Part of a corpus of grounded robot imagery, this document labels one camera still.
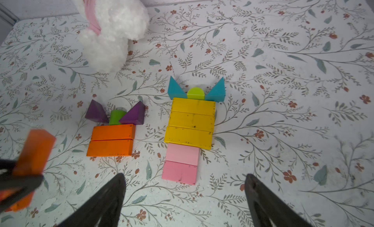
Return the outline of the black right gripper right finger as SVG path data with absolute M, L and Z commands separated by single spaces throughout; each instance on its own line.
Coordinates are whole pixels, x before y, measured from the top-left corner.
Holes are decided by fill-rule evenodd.
M 310 227 L 253 174 L 246 176 L 244 190 L 255 227 Z

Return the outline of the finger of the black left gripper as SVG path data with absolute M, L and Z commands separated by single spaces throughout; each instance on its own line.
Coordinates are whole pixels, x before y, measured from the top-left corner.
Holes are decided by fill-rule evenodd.
M 30 195 L 44 180 L 43 175 L 13 176 L 15 166 L 16 161 L 1 159 L 1 170 L 5 170 L 5 173 L 1 174 L 1 193 L 10 192 L 5 198 L 1 198 L 1 212 L 9 210 Z

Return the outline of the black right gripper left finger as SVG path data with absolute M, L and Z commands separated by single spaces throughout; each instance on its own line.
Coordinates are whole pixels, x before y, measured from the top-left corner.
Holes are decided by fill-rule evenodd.
M 119 173 L 58 226 L 117 227 L 125 193 L 125 177 Z

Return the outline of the orange long block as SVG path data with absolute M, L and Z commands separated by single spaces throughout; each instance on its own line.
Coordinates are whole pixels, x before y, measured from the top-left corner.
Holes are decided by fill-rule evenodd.
M 108 125 L 94 127 L 92 141 L 103 140 L 133 140 L 135 138 L 136 125 Z
M 88 157 L 131 156 L 133 140 L 91 141 L 87 150 Z
M 42 175 L 55 141 L 56 138 L 44 129 L 30 130 L 20 156 L 15 160 L 16 166 L 12 171 L 12 175 Z M 28 207 L 33 199 L 34 192 L 7 211 L 16 212 Z M 5 198 L 5 195 L 9 194 L 10 192 L 1 193 L 1 198 Z

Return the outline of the magenta pink block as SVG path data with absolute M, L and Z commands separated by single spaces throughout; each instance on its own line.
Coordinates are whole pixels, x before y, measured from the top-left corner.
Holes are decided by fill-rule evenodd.
M 166 161 L 163 167 L 162 179 L 195 185 L 197 166 Z

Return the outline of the small green cylinder block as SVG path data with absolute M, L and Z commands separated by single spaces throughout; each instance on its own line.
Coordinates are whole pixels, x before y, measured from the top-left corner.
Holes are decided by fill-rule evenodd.
M 124 110 L 112 110 L 109 125 L 120 125 L 121 123 L 119 121 L 126 115 L 126 113 L 127 112 Z

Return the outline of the light pink block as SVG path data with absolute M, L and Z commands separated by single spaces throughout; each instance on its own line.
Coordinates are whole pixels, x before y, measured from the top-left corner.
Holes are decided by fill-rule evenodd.
M 198 147 L 168 143 L 166 160 L 198 166 L 199 153 L 200 149 Z

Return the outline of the purple triangle block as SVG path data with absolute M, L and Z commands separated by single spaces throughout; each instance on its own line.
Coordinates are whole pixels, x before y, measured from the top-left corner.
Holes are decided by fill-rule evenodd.
M 96 123 L 109 123 L 103 106 L 95 100 L 90 102 L 85 118 Z
M 145 105 L 138 101 L 120 120 L 121 124 L 143 125 L 145 118 Z

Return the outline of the teal triangle block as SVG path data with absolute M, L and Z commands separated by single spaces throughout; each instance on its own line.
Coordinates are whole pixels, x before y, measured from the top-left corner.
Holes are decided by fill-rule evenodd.
M 226 97 L 225 81 L 222 77 L 211 91 L 205 96 L 206 101 L 224 102 Z
M 173 100 L 174 98 L 188 98 L 187 94 L 183 91 L 183 89 L 179 86 L 179 84 L 172 76 L 169 80 L 168 95 L 171 100 Z

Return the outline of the light green cylinder block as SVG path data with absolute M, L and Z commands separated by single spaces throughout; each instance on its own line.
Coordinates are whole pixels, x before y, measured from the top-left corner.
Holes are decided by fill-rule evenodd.
M 188 99 L 204 100 L 205 93 L 199 87 L 193 87 L 187 92 Z

